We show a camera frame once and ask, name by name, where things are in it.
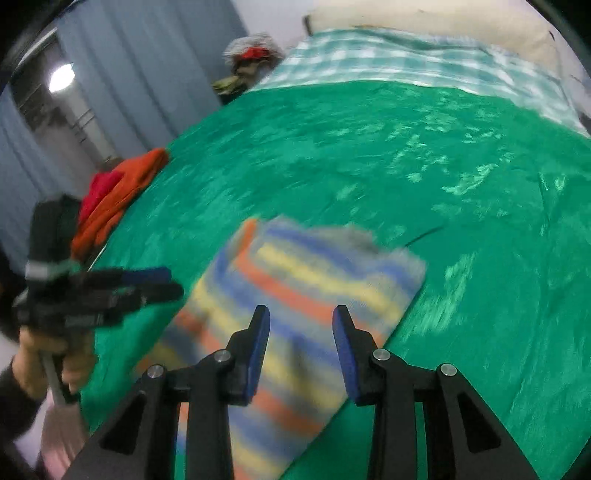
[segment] blue gripper pad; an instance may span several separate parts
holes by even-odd
[[[248,367],[246,371],[246,401],[251,402],[252,397],[256,393],[258,382],[261,377],[262,363],[265,358],[265,350],[267,349],[267,340],[269,339],[269,330],[271,328],[271,315],[269,309],[263,305],[259,305],[255,309],[252,322],[259,322],[258,331],[254,347],[252,348],[251,357],[248,360]]]
[[[353,322],[348,315],[348,318],[344,318],[339,310],[339,307],[337,307],[333,311],[333,336],[335,337],[336,351],[339,354],[340,370],[343,373],[347,395],[353,402],[357,402],[361,396],[358,369],[350,338],[347,335],[349,325],[346,325],[350,323],[350,326],[353,326]]]
[[[155,267],[144,270],[127,270],[121,276],[124,285],[137,285],[142,283],[168,283],[173,279],[169,268]]]

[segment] red cloth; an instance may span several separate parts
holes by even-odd
[[[259,60],[269,57],[269,50],[263,47],[248,47],[246,51],[240,55],[242,60]]]
[[[156,174],[168,163],[168,154],[156,148],[141,157],[128,158],[115,171],[123,178],[102,199],[88,218],[78,224],[72,240],[72,256],[81,262],[86,260],[94,247],[103,245],[113,228],[119,223],[125,209],[150,185]]]
[[[78,215],[78,224],[82,224],[94,211],[100,201],[113,190],[115,185],[123,178],[123,172],[110,171],[109,173],[97,173],[92,177],[88,195],[82,200],[80,213]]]

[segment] white fabric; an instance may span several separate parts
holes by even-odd
[[[318,0],[313,33],[328,28],[386,27],[412,33],[468,36],[493,44],[558,75],[548,22],[507,0]]]

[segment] orange cloth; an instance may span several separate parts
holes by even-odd
[[[125,209],[154,179],[168,163],[168,153],[156,148],[141,157],[121,162],[116,171],[123,178],[96,206],[88,218],[78,226],[72,240],[72,256],[84,261],[93,247],[104,244],[111,230],[119,223]]]

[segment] curtain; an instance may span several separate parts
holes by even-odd
[[[163,147],[220,107],[210,84],[246,35],[230,0],[86,0],[57,35],[101,128],[122,157]]]
[[[0,244],[14,270],[24,271],[35,204],[60,193],[82,197],[94,170],[45,152],[18,111],[10,87],[0,96]]]

